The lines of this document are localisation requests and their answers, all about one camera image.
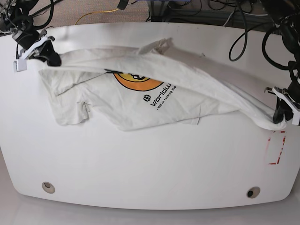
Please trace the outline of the red tape rectangle marker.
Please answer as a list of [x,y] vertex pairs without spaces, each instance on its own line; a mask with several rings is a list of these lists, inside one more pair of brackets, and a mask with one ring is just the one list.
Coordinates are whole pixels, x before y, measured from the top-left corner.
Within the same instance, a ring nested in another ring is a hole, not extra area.
[[266,163],[268,165],[279,164],[285,145],[287,132],[285,130],[273,131],[268,139],[266,151]]

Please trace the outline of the white T-shirt with LeRobot print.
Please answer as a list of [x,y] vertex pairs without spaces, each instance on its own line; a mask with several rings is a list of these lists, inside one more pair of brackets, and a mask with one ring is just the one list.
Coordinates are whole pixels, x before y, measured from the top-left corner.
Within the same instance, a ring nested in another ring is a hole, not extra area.
[[169,39],[141,48],[105,46],[78,49],[61,56],[61,66],[39,71],[59,125],[89,119],[91,108],[117,128],[129,131],[169,123],[196,125],[200,118],[240,112],[258,127],[281,130],[286,117],[273,120],[274,110],[250,91],[223,75],[209,74],[174,52]]

